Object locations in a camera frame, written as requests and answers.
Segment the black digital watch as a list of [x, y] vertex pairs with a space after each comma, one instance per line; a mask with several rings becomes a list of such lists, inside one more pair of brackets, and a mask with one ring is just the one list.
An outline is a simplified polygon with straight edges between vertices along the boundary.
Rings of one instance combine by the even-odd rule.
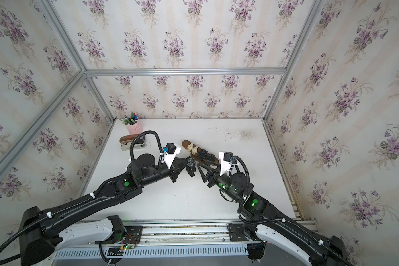
[[210, 162], [218, 162], [218, 159], [217, 159], [216, 155], [214, 155], [212, 153], [208, 153], [206, 155], [206, 160], [210, 161]]
[[208, 154], [208, 151], [207, 151], [207, 150], [201, 149], [201, 150], [197, 153], [197, 156], [198, 156], [200, 159], [205, 160], [205, 159], [207, 158], [207, 154]]

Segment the brown wooden watch stand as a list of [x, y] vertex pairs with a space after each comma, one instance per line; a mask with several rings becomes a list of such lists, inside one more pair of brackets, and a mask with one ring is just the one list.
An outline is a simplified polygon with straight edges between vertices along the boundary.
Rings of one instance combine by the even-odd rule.
[[215, 154], [210, 153], [206, 149], [190, 142], [189, 140], [184, 140], [182, 142], [182, 147], [186, 149], [197, 162], [206, 164], [208, 162], [218, 163], [218, 157]]

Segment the beige strap watch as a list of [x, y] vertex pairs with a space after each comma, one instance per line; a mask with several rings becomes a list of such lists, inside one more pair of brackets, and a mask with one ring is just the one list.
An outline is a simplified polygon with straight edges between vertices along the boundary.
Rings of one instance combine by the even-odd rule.
[[192, 154], [192, 155], [197, 155], [199, 147], [194, 144], [194, 143], [190, 143], [187, 146], [187, 150]]

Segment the thin black band watch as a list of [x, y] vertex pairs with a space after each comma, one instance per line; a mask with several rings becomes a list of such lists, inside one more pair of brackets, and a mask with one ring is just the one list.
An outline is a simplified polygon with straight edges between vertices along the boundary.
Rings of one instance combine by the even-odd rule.
[[196, 163], [197, 162], [193, 157], [190, 156], [187, 158], [185, 170], [191, 177], [195, 176]]

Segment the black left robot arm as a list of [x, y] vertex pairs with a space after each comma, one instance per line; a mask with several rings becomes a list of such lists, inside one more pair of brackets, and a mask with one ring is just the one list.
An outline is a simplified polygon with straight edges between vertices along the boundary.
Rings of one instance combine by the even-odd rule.
[[[146, 135], [155, 136], [158, 158], [152, 154], [134, 155], [135, 145]], [[59, 234], [73, 224], [140, 195], [145, 186], [166, 177], [176, 182], [183, 170], [190, 176], [195, 174], [195, 160], [192, 157], [177, 157], [180, 148], [173, 143], [162, 146], [159, 135], [152, 130], [136, 135], [129, 153], [131, 163], [127, 170], [103, 181], [90, 194], [44, 210], [36, 206], [27, 209], [19, 231], [0, 245], [0, 266], [17, 259], [23, 266], [34, 265], [49, 257], [64, 242]]]

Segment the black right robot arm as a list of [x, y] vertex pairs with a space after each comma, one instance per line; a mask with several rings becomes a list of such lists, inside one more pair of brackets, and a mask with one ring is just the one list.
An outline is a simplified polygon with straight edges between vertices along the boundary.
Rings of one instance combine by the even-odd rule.
[[254, 192], [249, 170], [236, 155], [224, 155], [219, 163], [197, 163], [208, 187], [217, 187], [228, 202], [238, 205], [243, 235], [250, 241], [273, 244], [305, 266], [349, 266], [344, 242], [304, 227]]

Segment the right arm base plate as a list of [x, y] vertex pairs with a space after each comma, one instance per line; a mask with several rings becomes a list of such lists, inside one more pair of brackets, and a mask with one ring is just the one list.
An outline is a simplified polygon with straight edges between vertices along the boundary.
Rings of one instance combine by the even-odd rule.
[[229, 223], [227, 231], [231, 242], [268, 243], [276, 236], [275, 230], [262, 224]]

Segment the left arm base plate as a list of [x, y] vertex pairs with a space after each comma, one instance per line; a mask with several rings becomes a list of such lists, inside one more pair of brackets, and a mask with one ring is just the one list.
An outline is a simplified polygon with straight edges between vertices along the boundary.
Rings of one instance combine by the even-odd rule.
[[140, 243], [143, 226], [124, 226], [125, 229], [114, 229], [111, 236], [102, 241], [105, 244], [136, 245]]

